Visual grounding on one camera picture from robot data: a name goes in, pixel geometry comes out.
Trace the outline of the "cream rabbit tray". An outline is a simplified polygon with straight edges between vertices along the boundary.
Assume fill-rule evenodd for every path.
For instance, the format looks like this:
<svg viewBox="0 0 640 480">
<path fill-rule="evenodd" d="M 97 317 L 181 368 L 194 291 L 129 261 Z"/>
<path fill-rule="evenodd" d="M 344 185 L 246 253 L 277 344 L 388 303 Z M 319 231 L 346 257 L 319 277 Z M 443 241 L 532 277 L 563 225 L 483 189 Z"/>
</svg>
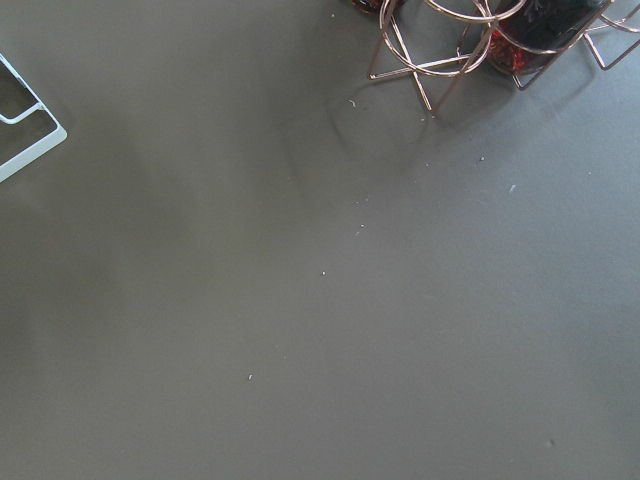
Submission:
<svg viewBox="0 0 640 480">
<path fill-rule="evenodd" d="M 66 129 L 45 102 L 1 55 L 1 181 L 66 138 Z"/>
</svg>

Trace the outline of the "tea bottle front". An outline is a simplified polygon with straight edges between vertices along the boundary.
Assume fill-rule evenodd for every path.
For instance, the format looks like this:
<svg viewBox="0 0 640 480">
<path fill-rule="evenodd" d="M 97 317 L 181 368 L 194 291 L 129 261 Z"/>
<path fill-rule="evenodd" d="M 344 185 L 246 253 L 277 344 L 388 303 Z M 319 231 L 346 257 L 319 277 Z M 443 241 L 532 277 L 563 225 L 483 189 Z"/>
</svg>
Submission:
<svg viewBox="0 0 640 480">
<path fill-rule="evenodd" d="M 567 47 L 602 11 L 607 1 L 526 1 L 499 23 L 491 36 L 488 60 L 508 75 L 532 75 Z"/>
</svg>

